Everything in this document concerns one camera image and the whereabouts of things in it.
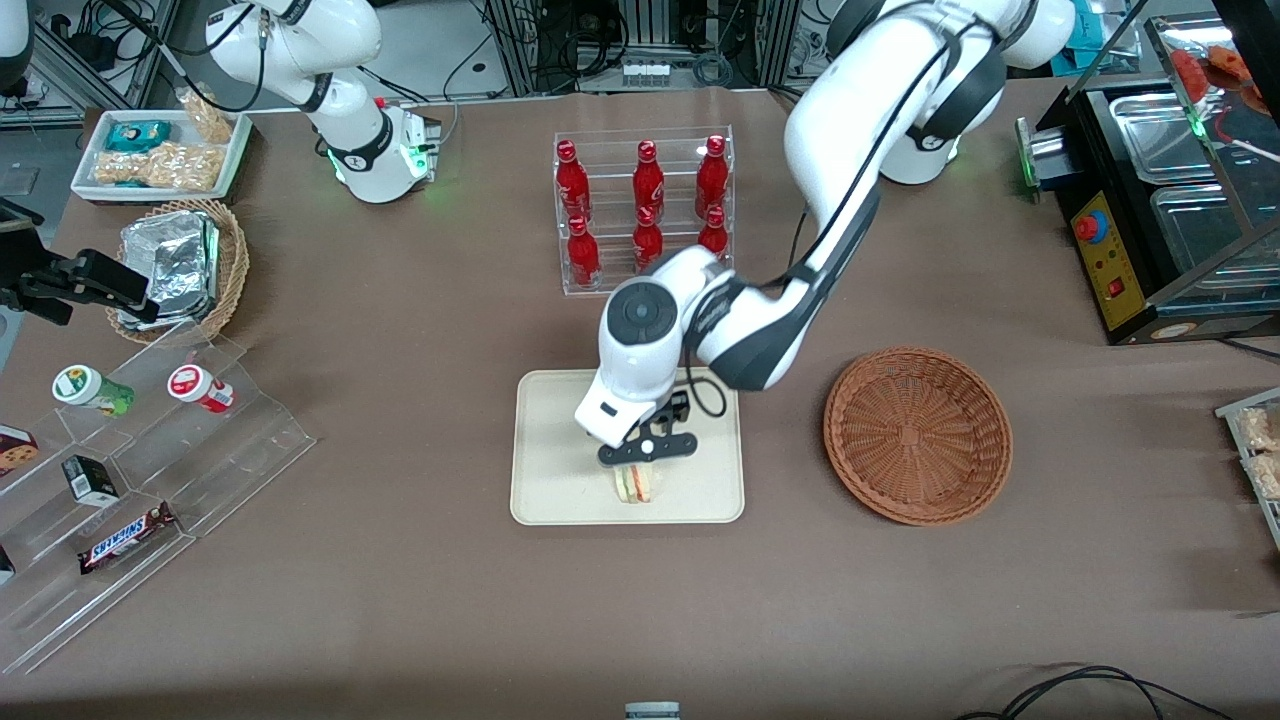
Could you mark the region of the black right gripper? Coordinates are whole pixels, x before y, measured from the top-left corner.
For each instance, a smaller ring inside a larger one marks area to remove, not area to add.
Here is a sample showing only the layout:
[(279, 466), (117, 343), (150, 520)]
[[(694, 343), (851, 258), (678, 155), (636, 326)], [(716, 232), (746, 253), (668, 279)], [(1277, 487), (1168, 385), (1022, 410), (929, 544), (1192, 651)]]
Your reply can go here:
[(124, 310), (142, 322), (157, 319), (148, 279), (108, 255), (84, 249), (64, 258), (44, 246), (44, 217), (1, 201), (1, 302), (55, 325), (68, 325), (72, 304)]

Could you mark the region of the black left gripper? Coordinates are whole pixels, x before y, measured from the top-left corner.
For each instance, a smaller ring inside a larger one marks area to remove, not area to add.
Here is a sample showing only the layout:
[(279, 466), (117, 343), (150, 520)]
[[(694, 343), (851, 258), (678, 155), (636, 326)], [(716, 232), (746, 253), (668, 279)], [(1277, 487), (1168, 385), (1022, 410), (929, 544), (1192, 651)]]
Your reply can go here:
[(621, 446), (603, 445), (596, 460), (612, 468), (616, 480), (626, 479), (626, 466), (654, 462), (654, 475), (664, 477), (668, 460), (687, 457), (698, 451), (699, 441), (692, 432), (681, 430), (692, 409), (690, 393), (676, 391), (653, 416), (639, 423)]

